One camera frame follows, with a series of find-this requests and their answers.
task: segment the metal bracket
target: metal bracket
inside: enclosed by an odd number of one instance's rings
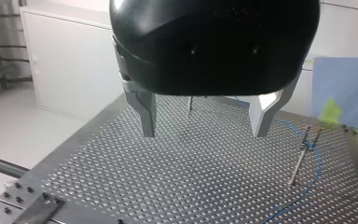
[[[310,151],[309,149],[309,142],[311,142],[314,146],[316,146],[316,142],[318,141],[320,135],[321,135],[322,129],[318,128],[316,130],[316,134],[313,136],[313,139],[309,140],[309,135],[310,135],[310,126],[307,127],[307,130],[305,131],[301,146],[300,146],[300,150],[301,150],[301,154],[300,157],[298,158],[298,162],[296,164],[295,170],[293,171],[292,177],[289,180],[288,183],[288,188],[294,187],[296,185],[296,177],[298,175],[298,170],[301,167],[301,163],[305,158],[305,155],[308,151]]]
[[[16,182],[0,195],[0,224],[44,224],[53,221],[64,200]]]

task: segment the metal clamp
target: metal clamp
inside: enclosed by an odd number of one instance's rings
[[[16,182],[0,195],[0,224],[48,223],[63,205],[61,198]]]

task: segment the metal rod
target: metal rod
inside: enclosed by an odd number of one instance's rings
[[[304,148],[304,150],[301,151],[300,157],[298,158],[298,162],[297,162],[295,170],[293,171],[292,178],[290,178],[289,186],[288,186],[289,188],[293,187],[296,184],[296,176],[298,174],[298,170],[300,169],[301,163],[304,160],[306,153],[307,153],[307,149]]]
[[[20,178],[25,173],[27,173],[29,169],[10,163],[8,161],[2,161],[0,160],[0,173],[4,175],[9,175],[14,178]]]
[[[187,108],[188,108],[188,111],[193,110],[193,96],[190,96],[190,98],[188,98]]]

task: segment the perforated metal plate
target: perforated metal plate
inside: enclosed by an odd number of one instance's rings
[[[157,135],[143,138],[127,108],[74,148],[43,188],[124,223],[263,223],[316,169],[308,153],[288,189],[302,137],[274,120],[267,137],[253,138],[243,108],[208,99],[195,98],[189,113],[186,98],[159,96]],[[358,223],[358,174],[343,130],[324,126],[317,148],[322,178],[269,223]]]

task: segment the metal table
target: metal table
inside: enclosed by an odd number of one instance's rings
[[[65,201],[51,223],[263,223],[316,170],[306,154],[296,186],[287,188],[302,139],[285,119],[300,129],[323,128],[323,171],[303,200],[268,223],[358,223],[351,129],[280,113],[267,137],[254,138],[247,111],[231,99],[194,98],[191,111],[185,97],[158,96],[157,103],[156,138],[143,138],[137,113],[121,96],[18,183]]]

